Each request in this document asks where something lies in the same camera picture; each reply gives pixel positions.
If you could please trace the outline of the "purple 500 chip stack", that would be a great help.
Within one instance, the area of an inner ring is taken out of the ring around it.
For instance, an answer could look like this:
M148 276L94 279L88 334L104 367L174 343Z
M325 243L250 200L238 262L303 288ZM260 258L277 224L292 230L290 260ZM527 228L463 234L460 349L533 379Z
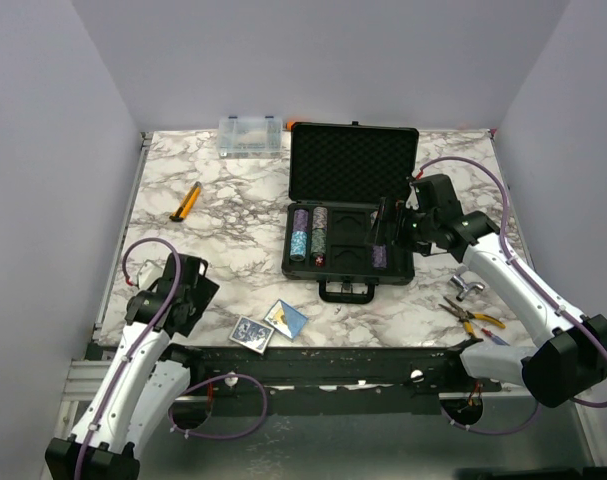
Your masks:
M374 245L372 247L372 266L375 269L387 268L387 248L385 245Z

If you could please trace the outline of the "ace of spades card deck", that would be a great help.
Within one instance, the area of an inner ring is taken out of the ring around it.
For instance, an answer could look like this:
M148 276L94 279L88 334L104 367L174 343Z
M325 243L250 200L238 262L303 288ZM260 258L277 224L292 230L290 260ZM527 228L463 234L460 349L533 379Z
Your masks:
M294 340L308 322L304 314L283 300L277 300L263 320L290 340Z

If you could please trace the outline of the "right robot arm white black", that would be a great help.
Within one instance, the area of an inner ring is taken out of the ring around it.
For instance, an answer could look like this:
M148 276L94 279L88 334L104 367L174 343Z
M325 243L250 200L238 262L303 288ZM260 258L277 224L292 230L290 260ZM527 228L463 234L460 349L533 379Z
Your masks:
M522 385L553 408L607 378L607 319L586 316L547 285L509 245L485 213L462 210L450 178L436 174L410 185L411 205L382 198L368 241L385 240L427 256L447 251L509 307L532 339L530 348L474 341L443 367L463 392L479 378Z

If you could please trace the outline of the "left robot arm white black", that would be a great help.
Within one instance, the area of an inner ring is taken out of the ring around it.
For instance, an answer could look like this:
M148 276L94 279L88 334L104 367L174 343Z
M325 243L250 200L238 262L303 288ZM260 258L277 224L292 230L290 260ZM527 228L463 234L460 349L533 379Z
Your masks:
M173 347L201 319L219 286L199 257L170 254L159 278L132 297L126 325L89 407L65 439L50 441L54 479L135 479L153 430L180 394L197 393L203 368Z

